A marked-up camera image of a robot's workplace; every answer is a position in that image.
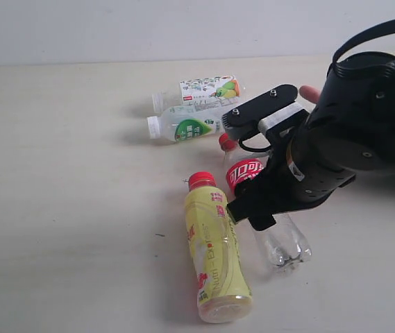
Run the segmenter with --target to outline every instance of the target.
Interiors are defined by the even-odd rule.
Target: white wall
[[[393,18],[391,0],[0,0],[0,65],[332,53]]]

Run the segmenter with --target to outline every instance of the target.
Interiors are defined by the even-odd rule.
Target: red bottle cap
[[[200,186],[216,186],[216,181],[214,176],[207,171],[200,171],[195,173],[188,180],[188,185],[190,186],[190,191],[196,189]]]
[[[223,151],[231,151],[237,147],[237,142],[230,139],[226,133],[220,136],[219,144]]]

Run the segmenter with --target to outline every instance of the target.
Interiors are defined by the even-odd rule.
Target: green label
[[[196,119],[186,119],[180,122],[176,129],[176,141],[184,141],[211,133],[212,128],[206,123],[214,123],[214,121],[207,119],[203,123]]]

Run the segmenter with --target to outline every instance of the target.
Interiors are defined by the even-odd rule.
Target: bottle label
[[[188,245],[199,288],[198,306],[220,296],[251,297],[227,204],[225,193],[215,187],[195,189],[185,200]]]
[[[234,164],[226,173],[226,182],[234,193],[236,185],[246,179],[253,179],[264,169],[261,161],[257,159],[242,160]]]
[[[183,105],[199,105],[223,99],[239,101],[240,89],[233,75],[197,78],[180,82]]]
[[[175,138],[176,141],[184,141],[192,139],[193,137],[200,137],[220,132],[221,121],[214,119],[205,119],[203,121],[198,119],[186,119],[179,123],[176,128]]]

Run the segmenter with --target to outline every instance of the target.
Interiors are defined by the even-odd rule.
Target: white bottle cap
[[[161,92],[156,92],[153,94],[153,107],[154,112],[161,114],[163,110],[163,95]]]
[[[151,139],[160,138],[160,122],[157,116],[146,118],[148,121],[149,137]]]

